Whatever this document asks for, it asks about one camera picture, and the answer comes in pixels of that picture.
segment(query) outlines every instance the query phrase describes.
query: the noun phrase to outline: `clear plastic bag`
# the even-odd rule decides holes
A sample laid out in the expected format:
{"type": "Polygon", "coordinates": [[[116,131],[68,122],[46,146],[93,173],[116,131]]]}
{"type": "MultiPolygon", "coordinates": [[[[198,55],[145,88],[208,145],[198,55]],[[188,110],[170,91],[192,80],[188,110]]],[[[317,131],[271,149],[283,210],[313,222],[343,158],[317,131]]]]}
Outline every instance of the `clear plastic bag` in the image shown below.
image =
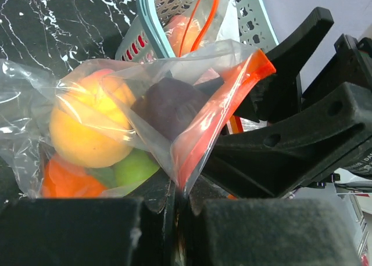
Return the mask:
{"type": "Polygon", "coordinates": [[[234,41],[145,64],[89,60],[61,80],[0,65],[0,156],[29,197],[124,196],[159,165],[187,195],[228,118],[275,71],[234,41]]]}
{"type": "Polygon", "coordinates": [[[172,17],[164,31],[176,56],[181,57],[209,42],[239,41],[238,16],[233,1],[194,0],[184,13],[172,17]]]}

